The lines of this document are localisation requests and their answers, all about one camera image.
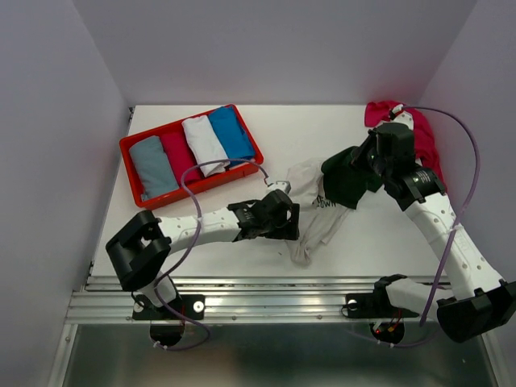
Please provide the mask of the cream and green t-shirt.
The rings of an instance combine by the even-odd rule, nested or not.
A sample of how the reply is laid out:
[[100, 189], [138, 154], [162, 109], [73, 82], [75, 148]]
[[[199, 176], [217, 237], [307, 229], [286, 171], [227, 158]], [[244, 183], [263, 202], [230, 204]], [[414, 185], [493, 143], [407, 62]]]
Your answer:
[[289, 196], [300, 206], [299, 237], [286, 243], [295, 264], [309, 265], [314, 252], [330, 243], [365, 193], [382, 187], [376, 174], [351, 166], [354, 150], [349, 147], [328, 159], [312, 158], [289, 168]]

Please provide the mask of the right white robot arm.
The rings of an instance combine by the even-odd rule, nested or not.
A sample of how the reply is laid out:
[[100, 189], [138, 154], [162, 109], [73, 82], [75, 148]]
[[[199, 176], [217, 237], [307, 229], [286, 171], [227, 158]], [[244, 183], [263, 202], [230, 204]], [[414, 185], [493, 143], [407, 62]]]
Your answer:
[[515, 312], [515, 283], [506, 281], [480, 253], [452, 209], [432, 169], [416, 161], [414, 132], [403, 123], [382, 123], [368, 131], [354, 151], [352, 166], [375, 173], [387, 194], [420, 230], [439, 259], [439, 280], [423, 285], [405, 275], [382, 277], [372, 292], [348, 296], [350, 318], [432, 319], [456, 343], [506, 324]]

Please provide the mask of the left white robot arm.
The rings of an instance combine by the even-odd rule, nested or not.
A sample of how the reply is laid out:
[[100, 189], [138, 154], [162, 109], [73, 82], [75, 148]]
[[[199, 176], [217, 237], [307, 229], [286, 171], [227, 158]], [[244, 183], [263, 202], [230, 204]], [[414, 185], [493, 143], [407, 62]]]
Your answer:
[[106, 252], [122, 289], [140, 294], [135, 320], [200, 321], [205, 298], [178, 293], [161, 269], [166, 258], [208, 243], [256, 238], [294, 241], [299, 237], [299, 214], [299, 204], [280, 189], [260, 200], [232, 203], [195, 216], [157, 218], [143, 210], [106, 243]]

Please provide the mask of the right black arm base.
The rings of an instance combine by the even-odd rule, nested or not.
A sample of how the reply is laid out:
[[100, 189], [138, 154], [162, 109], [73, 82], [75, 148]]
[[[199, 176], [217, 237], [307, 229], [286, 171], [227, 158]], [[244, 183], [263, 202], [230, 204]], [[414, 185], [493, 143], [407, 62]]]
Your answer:
[[394, 306], [387, 294], [387, 286], [396, 281], [406, 279], [407, 276], [395, 274], [381, 277], [374, 283], [373, 289], [368, 293], [349, 293], [346, 302], [341, 308], [341, 314], [349, 318], [416, 318], [418, 314], [400, 307]]

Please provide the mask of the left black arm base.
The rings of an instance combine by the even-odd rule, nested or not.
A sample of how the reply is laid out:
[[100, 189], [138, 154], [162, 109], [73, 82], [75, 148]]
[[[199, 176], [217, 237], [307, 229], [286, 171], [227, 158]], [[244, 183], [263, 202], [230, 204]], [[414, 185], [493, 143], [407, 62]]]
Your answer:
[[[135, 321], [179, 320], [164, 306], [154, 306], [143, 294], [137, 294], [133, 298], [132, 318]], [[179, 298], [171, 301], [169, 306], [187, 318], [200, 321], [204, 319], [206, 297], [201, 294], [182, 294]]]

